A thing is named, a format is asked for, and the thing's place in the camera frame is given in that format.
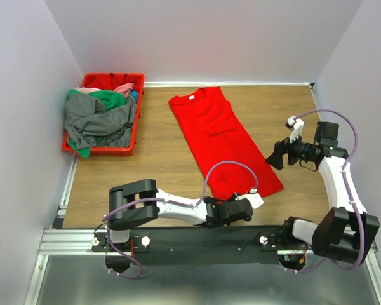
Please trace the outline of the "red t shirt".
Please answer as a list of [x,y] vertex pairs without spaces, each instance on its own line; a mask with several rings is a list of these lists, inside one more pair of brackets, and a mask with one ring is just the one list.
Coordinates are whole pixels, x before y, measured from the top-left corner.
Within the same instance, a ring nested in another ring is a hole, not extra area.
[[262,197],[283,190],[219,87],[199,88],[168,103],[214,197],[224,200],[253,186]]

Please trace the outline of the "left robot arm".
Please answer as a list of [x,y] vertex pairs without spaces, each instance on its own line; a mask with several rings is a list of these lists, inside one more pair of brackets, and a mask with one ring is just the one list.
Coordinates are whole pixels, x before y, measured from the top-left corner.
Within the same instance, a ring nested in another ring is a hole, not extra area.
[[207,228],[228,226],[239,220],[248,222],[263,203],[256,189],[235,193],[226,200],[205,195],[191,199],[157,188],[153,179],[123,184],[109,191],[109,213],[102,220],[107,223],[106,243],[115,251],[123,250],[132,229],[158,218]]

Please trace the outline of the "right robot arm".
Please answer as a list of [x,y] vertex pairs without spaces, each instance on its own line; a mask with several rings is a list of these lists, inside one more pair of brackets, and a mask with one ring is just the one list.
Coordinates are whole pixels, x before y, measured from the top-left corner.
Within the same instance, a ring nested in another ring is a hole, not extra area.
[[290,166],[314,163],[325,184],[330,209],[319,224],[289,217],[279,234],[280,243],[293,249],[304,242],[315,255],[333,260],[344,269],[358,267],[368,254],[380,223],[366,211],[356,192],[349,153],[338,145],[339,125],[320,121],[311,143],[302,140],[301,119],[288,118],[286,127],[290,136],[275,143],[265,162],[277,170],[283,169],[283,156],[288,157]]

